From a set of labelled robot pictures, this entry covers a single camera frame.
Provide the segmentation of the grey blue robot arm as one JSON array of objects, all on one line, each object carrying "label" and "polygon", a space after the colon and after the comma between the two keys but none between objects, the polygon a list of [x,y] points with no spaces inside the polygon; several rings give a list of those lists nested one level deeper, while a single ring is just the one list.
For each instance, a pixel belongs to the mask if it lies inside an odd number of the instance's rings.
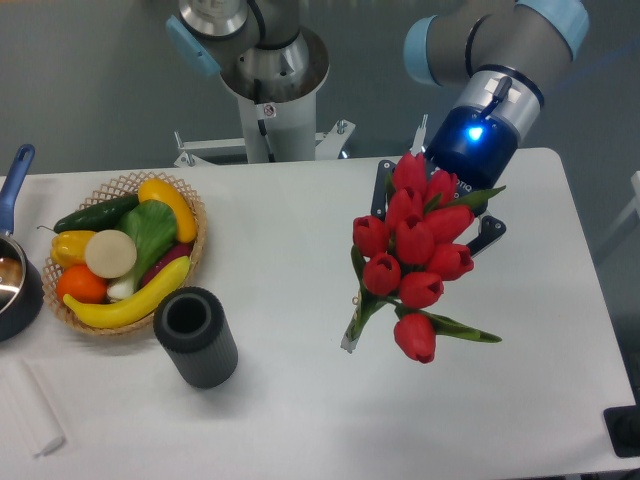
[{"label": "grey blue robot arm", "polygon": [[[407,74],[459,85],[457,102],[411,150],[428,172],[457,175],[470,199],[492,188],[540,114],[549,88],[576,58],[589,28],[579,1],[468,1],[417,21],[403,45]],[[184,61],[220,76],[236,97],[252,163],[332,159],[339,130],[316,137],[316,94],[329,72],[326,46],[302,26],[295,1],[183,1],[167,34]]]}]

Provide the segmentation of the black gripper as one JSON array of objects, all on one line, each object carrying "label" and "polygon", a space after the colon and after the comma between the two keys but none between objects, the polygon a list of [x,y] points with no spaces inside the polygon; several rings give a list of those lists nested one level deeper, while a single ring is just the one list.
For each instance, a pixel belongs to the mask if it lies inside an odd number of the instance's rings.
[{"label": "black gripper", "polygon": [[[518,136],[505,122],[481,116],[470,107],[449,112],[427,147],[427,158],[437,167],[457,175],[474,190],[493,188],[518,147]],[[392,176],[396,164],[378,163],[370,213],[385,217],[388,199],[395,192]],[[478,234],[467,247],[472,258],[494,245],[506,233],[506,224],[490,213],[478,217]]]}]

